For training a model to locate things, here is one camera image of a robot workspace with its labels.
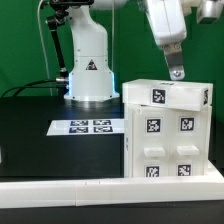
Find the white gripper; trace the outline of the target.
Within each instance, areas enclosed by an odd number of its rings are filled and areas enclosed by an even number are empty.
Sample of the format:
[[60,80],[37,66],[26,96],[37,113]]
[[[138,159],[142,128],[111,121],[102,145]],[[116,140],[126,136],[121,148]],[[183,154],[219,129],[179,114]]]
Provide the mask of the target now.
[[145,0],[145,6],[154,40],[159,47],[164,46],[170,79],[183,80],[182,48],[176,42],[182,42],[187,31],[180,0]]

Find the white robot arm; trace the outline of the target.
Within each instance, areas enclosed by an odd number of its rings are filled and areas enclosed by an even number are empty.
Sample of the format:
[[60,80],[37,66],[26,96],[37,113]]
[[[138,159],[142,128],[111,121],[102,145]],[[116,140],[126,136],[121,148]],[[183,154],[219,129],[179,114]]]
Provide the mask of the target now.
[[[48,22],[52,32],[70,22],[73,38],[74,68],[61,69],[67,81],[67,100],[103,102],[117,98],[114,73],[108,66],[108,35],[96,23],[92,10],[114,10],[129,0],[49,0],[54,16]],[[164,51],[170,78],[185,77],[181,42],[186,38],[186,26],[180,0],[143,0],[143,7],[154,40]]]

